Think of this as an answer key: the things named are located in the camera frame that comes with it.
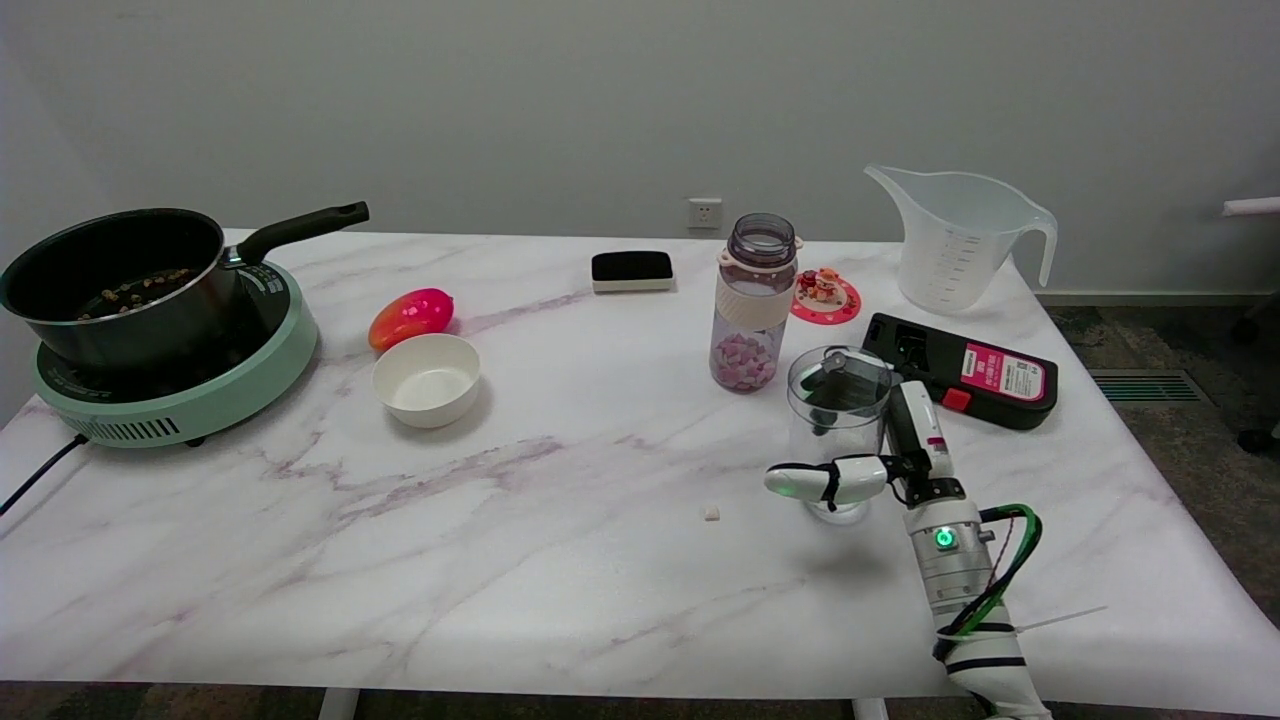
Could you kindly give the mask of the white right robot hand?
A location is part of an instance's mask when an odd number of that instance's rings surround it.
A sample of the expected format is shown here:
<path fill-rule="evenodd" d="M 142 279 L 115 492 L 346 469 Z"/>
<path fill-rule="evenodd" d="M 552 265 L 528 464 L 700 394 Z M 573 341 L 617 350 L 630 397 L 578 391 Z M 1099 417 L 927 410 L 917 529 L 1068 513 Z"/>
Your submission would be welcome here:
<path fill-rule="evenodd" d="M 947 478 L 954 464 L 934 402 L 873 352 L 827 345 L 787 374 L 791 456 L 765 470 L 771 492 L 803 502 L 822 521 L 851 525 L 908 478 Z"/>

